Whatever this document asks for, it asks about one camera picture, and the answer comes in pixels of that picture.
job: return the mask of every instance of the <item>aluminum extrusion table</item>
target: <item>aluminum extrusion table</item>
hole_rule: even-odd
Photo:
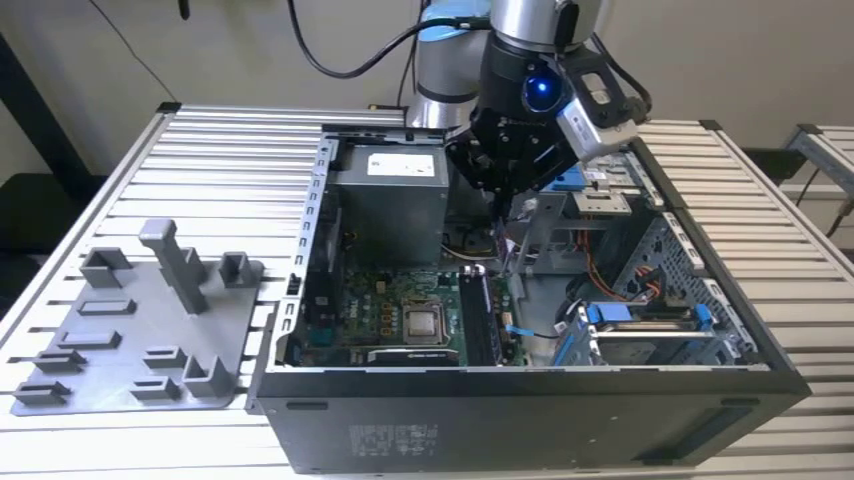
[[[149,255],[136,241],[149,217],[175,218],[180,244],[203,259],[239,250],[264,262],[242,364],[246,387],[260,329],[284,291],[320,125],[402,121],[390,111],[184,106],[157,113],[0,323],[0,473],[32,480],[298,477],[266,417],[243,411],[244,395],[218,411],[15,417],[11,392],[83,287],[84,253],[119,246],[131,260]],[[572,472],[571,478],[853,478],[854,267],[726,134],[703,125],[654,122],[642,136],[814,396],[697,469]]]

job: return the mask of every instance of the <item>white wall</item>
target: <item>white wall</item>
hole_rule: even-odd
[[[175,0],[99,3],[183,102],[394,102],[407,49],[360,79],[324,77],[296,48],[284,0],[194,0],[188,22]],[[346,69],[411,23],[418,2],[296,3],[312,49]],[[797,123],[854,125],[853,1],[610,3],[605,40],[653,91],[658,118],[717,119],[742,145],[770,147]],[[85,0],[1,0],[0,30],[81,156],[108,171],[165,99],[160,86]],[[31,163],[16,168],[43,168],[20,158]]]
[[[657,118],[713,118],[745,146],[854,125],[854,2],[614,0],[605,39]]]
[[[140,57],[187,103],[359,108],[394,102],[407,49],[362,78],[315,72],[283,0],[99,0]],[[296,0],[322,62],[348,69],[414,22],[406,0]],[[0,30],[80,155],[108,171],[165,93],[85,0],[1,0]]]

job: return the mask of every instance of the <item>expansion slot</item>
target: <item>expansion slot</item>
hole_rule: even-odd
[[[488,277],[479,265],[460,269],[459,298],[468,365],[498,365],[502,363],[502,341],[490,300]]]

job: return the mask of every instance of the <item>metal frame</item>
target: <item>metal frame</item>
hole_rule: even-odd
[[[286,217],[291,210],[286,203],[291,197],[290,187],[283,183],[287,180],[282,177],[283,171],[300,165],[306,158],[303,152],[314,152],[311,137],[316,138],[319,132],[315,126],[334,121],[398,125],[402,115],[399,112],[186,106],[175,115],[156,116],[12,313],[0,322],[0,337],[4,337],[0,348],[0,444],[4,453],[0,471],[33,473],[37,474],[33,478],[63,480],[100,480],[119,474],[131,479],[156,476],[184,480],[210,479],[211,468],[216,468],[218,474],[227,476],[303,478],[288,466],[267,418],[246,414],[246,395],[227,410],[211,412],[19,418],[5,413],[11,407],[9,386],[23,381],[31,365],[8,363],[8,359],[35,355],[47,345],[51,333],[44,329],[61,321],[68,309],[68,306],[49,302],[76,295],[81,287],[73,277],[81,260],[75,252],[92,242],[121,242],[123,235],[135,233],[135,215],[157,215],[165,211],[178,214],[180,228],[192,232],[188,241],[208,252],[246,250],[250,255],[266,257],[271,251],[268,245],[275,243],[286,248],[292,233],[287,233]],[[755,186],[754,189],[739,189],[747,193],[730,194],[725,187],[731,186],[731,182],[713,180],[674,180],[674,188],[815,395],[697,468],[550,472],[538,468],[524,472],[494,472],[488,478],[542,480],[566,478],[571,474],[583,479],[681,476],[698,480],[722,477],[794,480],[809,471],[813,480],[847,479],[854,472],[854,453],[850,453],[854,449],[853,302],[842,298],[845,292],[841,291],[842,286],[851,284],[847,267],[825,247],[815,247],[818,258],[809,261],[774,256],[774,252],[747,256],[738,249],[757,240],[814,246],[821,232],[789,209],[779,209],[778,203],[783,202],[777,197],[777,189],[766,188],[758,180],[763,178],[762,174],[751,173],[749,162],[737,153],[730,153],[733,149],[722,146],[719,136],[713,137],[698,122],[654,122],[642,128],[642,136],[665,172],[689,168],[698,170],[698,177],[707,170],[746,172],[749,183]],[[149,149],[149,143],[159,145],[153,155],[141,151]],[[170,166],[178,169],[172,176],[167,170]],[[215,215],[230,217],[238,210],[244,212],[242,218],[212,220]],[[711,210],[725,211],[729,216],[714,217]],[[773,211],[786,221],[777,218],[773,223],[742,221],[742,210]],[[240,240],[218,236],[223,231],[240,231],[243,236]],[[270,302],[284,294],[288,261],[282,257],[267,256],[266,259],[270,263],[262,302],[252,319],[256,331],[250,332],[244,350],[243,387],[250,386],[248,375],[258,356],[263,357],[260,330],[272,313]],[[805,284],[823,285],[814,283],[817,279],[839,288],[819,297],[815,292],[811,297],[798,296]],[[782,284],[785,294],[795,303],[787,299],[757,297],[766,295],[766,287],[757,287],[771,283]],[[145,455],[139,454],[139,448],[115,449],[117,442],[143,446]],[[428,480],[447,476],[422,474],[418,477]],[[464,473],[452,476],[468,477]]]
[[[854,197],[854,128],[798,125],[786,148],[803,153]]]

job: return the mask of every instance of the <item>sticker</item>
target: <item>sticker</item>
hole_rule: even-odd
[[[587,170],[584,172],[584,176],[587,177],[587,180],[605,180],[609,178],[609,176],[598,170]]]
[[[368,175],[387,177],[434,177],[432,155],[374,153],[368,157]]]
[[[350,447],[355,457],[432,457],[439,425],[350,425]]]

